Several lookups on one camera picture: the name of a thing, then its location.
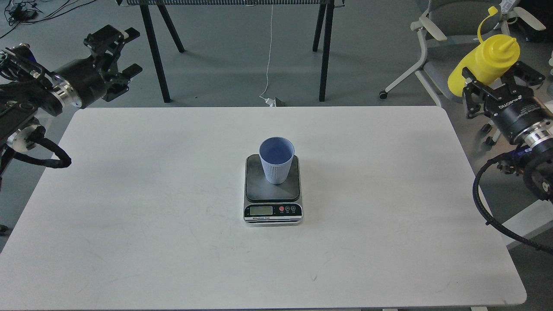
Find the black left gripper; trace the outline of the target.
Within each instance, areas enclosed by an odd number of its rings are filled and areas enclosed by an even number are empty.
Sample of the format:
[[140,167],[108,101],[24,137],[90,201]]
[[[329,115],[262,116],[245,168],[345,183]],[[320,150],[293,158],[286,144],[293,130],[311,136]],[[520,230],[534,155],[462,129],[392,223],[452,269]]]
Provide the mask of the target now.
[[85,37],[91,57],[73,60],[53,72],[53,94],[62,106],[85,109],[100,98],[109,102],[126,93],[143,68],[134,63],[118,72],[116,62],[123,47],[138,37],[140,32],[132,27],[118,30],[110,24]]

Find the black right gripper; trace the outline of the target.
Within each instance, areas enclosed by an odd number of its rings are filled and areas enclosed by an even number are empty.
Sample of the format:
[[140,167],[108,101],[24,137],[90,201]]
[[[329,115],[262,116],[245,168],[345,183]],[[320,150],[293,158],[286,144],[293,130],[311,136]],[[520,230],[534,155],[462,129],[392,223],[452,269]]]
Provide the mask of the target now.
[[533,87],[541,87],[545,75],[517,61],[500,77],[504,85],[493,91],[468,67],[462,67],[461,74],[465,78],[462,103],[467,119],[480,115],[490,118],[513,145],[538,145],[552,138],[552,112],[533,94]]

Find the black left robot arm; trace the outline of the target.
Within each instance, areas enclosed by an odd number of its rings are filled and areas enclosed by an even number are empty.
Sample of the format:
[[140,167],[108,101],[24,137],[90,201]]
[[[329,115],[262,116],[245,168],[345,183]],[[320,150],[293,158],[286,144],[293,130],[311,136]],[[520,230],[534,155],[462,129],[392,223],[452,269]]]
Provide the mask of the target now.
[[84,39],[87,58],[73,60],[54,71],[36,61],[28,44],[1,51],[0,88],[1,171],[13,159],[47,168],[71,165],[67,152],[47,139],[36,118],[38,110],[55,117],[67,105],[85,109],[99,99],[112,101],[128,91],[131,79],[142,71],[132,64],[119,71],[123,47],[140,36],[134,28],[107,25]]

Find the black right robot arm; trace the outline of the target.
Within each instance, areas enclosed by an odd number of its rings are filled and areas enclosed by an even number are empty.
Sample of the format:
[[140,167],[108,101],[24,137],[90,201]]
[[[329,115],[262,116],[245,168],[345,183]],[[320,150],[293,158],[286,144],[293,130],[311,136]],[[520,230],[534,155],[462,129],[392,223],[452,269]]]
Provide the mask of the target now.
[[486,211],[479,193],[482,175],[496,165],[506,175],[517,175],[524,186],[541,201],[552,201],[552,112],[534,95],[534,86],[543,83],[545,77],[525,63],[518,61],[501,77],[501,85],[495,89],[486,86],[476,75],[462,67],[465,80],[462,102],[468,119],[484,115],[498,128],[514,150],[489,159],[476,173],[472,196],[486,225],[537,251],[552,254],[551,246],[535,242],[512,232]]

